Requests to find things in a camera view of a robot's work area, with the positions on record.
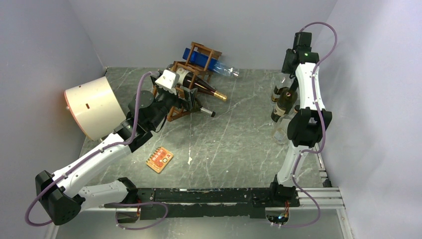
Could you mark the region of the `dark green wine bottle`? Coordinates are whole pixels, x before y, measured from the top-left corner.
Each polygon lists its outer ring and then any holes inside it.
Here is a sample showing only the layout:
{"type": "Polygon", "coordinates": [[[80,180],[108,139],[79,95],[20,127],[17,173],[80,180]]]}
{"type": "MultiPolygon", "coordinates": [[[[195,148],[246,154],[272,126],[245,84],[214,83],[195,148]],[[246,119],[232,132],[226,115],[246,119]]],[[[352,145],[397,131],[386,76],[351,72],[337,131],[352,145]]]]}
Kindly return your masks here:
{"type": "Polygon", "coordinates": [[[277,122],[281,117],[288,114],[298,98],[297,91],[293,91],[289,87],[282,87],[278,90],[277,95],[279,97],[271,113],[273,122],[277,122]]]}

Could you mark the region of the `brown wooden wine rack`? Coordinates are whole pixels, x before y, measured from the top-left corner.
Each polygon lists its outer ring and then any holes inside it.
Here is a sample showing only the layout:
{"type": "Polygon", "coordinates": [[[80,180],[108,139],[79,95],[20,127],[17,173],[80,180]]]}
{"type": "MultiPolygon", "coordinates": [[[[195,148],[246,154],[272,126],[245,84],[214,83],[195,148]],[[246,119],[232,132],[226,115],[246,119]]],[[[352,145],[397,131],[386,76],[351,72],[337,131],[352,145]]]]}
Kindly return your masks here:
{"type": "Polygon", "coordinates": [[[192,42],[186,48],[182,61],[174,61],[158,76],[151,76],[153,95],[162,94],[164,90],[177,96],[181,102],[171,107],[167,121],[173,121],[194,112],[201,112],[215,117],[215,112],[207,109],[198,99],[198,94],[207,94],[222,101],[227,96],[217,91],[209,84],[213,75],[212,63],[222,55],[220,51],[192,42]]]}

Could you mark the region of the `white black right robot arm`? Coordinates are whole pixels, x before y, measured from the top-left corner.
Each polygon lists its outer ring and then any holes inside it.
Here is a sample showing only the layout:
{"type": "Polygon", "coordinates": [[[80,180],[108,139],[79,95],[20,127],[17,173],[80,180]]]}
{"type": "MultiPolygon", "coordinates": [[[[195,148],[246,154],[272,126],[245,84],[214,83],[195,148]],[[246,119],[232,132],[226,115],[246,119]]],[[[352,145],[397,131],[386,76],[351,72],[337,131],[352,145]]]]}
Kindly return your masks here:
{"type": "Polygon", "coordinates": [[[325,109],[320,95],[319,55],[312,52],[311,42],[312,33],[297,32],[281,69],[293,82],[281,92],[275,108],[280,113],[279,119],[286,122],[289,148],[268,194],[274,206],[281,206],[295,197],[296,173],[302,159],[323,139],[332,120],[332,113],[325,109]]]}

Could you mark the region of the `brown bottle gold foil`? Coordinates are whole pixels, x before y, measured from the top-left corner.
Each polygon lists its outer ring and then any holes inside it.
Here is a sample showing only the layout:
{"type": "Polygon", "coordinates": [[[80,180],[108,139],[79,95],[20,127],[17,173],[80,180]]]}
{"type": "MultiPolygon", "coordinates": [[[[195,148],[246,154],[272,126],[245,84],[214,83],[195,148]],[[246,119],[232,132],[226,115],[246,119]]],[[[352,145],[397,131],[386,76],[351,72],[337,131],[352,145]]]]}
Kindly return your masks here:
{"type": "Polygon", "coordinates": [[[195,76],[194,73],[184,67],[177,66],[176,73],[179,74],[179,81],[178,85],[186,87],[190,89],[192,84],[192,88],[197,88],[198,92],[203,94],[208,94],[214,96],[222,101],[226,101],[228,97],[223,93],[217,91],[214,87],[212,87],[209,83],[202,80],[198,76],[195,76]]]}

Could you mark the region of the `clear bottle white label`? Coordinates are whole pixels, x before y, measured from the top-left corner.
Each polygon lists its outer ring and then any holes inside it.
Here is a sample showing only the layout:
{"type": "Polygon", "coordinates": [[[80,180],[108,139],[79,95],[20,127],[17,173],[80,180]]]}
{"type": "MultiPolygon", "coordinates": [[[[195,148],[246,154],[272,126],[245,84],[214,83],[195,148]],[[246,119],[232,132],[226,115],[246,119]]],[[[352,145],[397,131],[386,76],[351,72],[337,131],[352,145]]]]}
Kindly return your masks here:
{"type": "Polygon", "coordinates": [[[284,115],[283,117],[280,117],[275,123],[275,127],[272,133],[272,139],[275,143],[283,144],[288,140],[288,126],[293,117],[293,115],[284,115]]]}

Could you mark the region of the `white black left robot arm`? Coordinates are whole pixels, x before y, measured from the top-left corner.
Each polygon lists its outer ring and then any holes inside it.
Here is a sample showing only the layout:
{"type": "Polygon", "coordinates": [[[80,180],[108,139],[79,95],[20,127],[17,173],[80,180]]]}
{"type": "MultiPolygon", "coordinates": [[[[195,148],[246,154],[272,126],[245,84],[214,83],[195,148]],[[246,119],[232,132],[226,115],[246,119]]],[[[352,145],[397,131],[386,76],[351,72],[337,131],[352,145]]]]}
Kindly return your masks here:
{"type": "Polygon", "coordinates": [[[63,225],[78,213],[99,205],[131,207],[138,203],[137,187],[126,177],[108,184],[88,186],[88,182],[112,162],[125,158],[143,146],[159,131],[172,108],[192,109],[196,89],[177,90],[178,80],[148,72],[158,94],[137,89],[121,124],[94,149],[70,165],[53,173],[40,172],[35,178],[36,201],[50,222],[63,225]]]}

